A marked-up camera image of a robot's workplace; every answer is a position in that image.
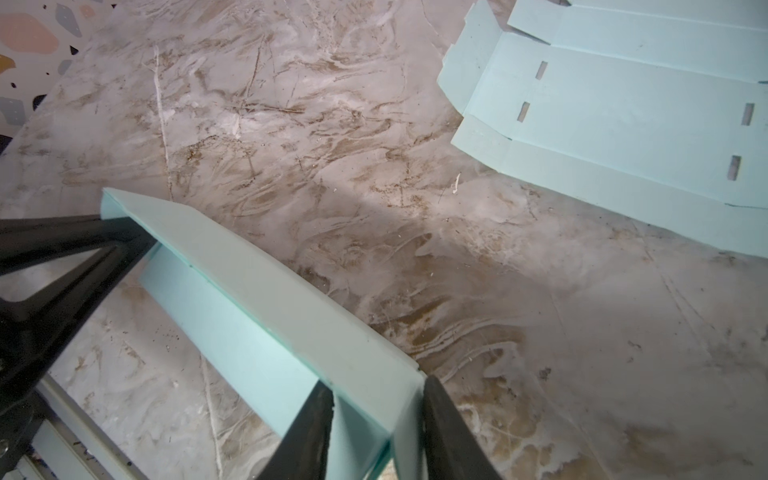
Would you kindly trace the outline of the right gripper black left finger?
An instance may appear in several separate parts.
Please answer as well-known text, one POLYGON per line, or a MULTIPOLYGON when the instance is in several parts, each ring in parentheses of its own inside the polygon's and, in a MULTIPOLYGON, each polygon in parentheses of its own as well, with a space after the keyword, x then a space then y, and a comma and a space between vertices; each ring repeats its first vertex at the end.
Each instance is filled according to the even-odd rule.
POLYGON ((258 480, 323 480, 334 415, 334 394, 318 381, 258 480))

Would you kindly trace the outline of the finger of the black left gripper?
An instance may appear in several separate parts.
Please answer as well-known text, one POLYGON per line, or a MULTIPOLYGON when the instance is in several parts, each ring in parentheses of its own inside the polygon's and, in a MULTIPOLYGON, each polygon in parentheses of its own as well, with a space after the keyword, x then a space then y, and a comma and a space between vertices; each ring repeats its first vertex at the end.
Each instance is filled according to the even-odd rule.
POLYGON ((1 273, 51 260, 116 247, 135 258, 147 252, 147 232, 128 217, 97 215, 1 221, 1 273))

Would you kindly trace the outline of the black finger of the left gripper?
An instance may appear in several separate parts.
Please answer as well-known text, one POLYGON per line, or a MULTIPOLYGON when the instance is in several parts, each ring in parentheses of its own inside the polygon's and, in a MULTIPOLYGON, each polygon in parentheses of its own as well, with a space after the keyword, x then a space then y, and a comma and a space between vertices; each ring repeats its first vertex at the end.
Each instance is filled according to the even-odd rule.
POLYGON ((34 389, 96 308, 155 245, 141 235, 94 252, 23 301, 1 301, 1 406, 34 389))

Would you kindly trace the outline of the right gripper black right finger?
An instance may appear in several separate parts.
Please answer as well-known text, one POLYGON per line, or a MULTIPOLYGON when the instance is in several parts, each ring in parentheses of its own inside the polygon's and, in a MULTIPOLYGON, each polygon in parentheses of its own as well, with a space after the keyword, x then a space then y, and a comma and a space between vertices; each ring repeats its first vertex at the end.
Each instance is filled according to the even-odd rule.
POLYGON ((429 479, 501 478, 435 376, 426 378, 422 409, 429 479))

